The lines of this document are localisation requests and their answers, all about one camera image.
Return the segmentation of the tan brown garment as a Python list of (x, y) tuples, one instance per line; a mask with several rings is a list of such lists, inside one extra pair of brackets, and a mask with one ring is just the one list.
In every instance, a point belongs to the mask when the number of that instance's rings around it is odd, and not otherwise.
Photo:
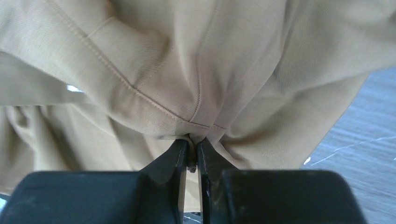
[(0, 191), (140, 170), (177, 139), (297, 169), (395, 64), (393, 0), (3, 0)]

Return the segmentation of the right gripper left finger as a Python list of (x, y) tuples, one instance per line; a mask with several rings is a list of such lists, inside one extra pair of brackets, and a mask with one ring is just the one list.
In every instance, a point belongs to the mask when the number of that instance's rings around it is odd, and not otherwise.
[(17, 185), (3, 224), (180, 224), (188, 143), (176, 140), (140, 171), (41, 171)]

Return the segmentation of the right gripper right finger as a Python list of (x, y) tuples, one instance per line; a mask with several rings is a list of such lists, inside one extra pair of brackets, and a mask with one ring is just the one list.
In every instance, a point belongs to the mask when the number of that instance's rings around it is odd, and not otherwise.
[(364, 224), (347, 182), (328, 170), (241, 170), (197, 145), (204, 224)]

